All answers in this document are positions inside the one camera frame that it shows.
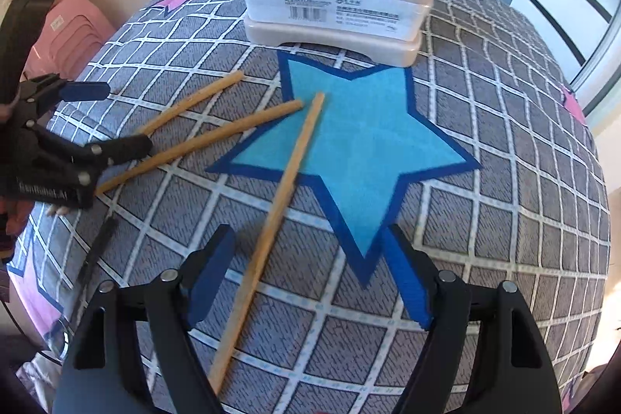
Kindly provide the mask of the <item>person's left hand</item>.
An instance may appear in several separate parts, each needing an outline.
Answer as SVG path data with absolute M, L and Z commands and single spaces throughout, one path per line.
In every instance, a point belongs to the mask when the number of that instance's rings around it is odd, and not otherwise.
M 10 104 L 1 105 L 0 122 L 6 123 L 13 116 L 14 109 L 17 105 L 18 98 Z M 35 206 L 34 202 L 28 201 L 7 201 L 1 200 L 1 213 L 7 215 L 4 233 L 16 239 L 24 231 L 28 225 L 28 218 Z

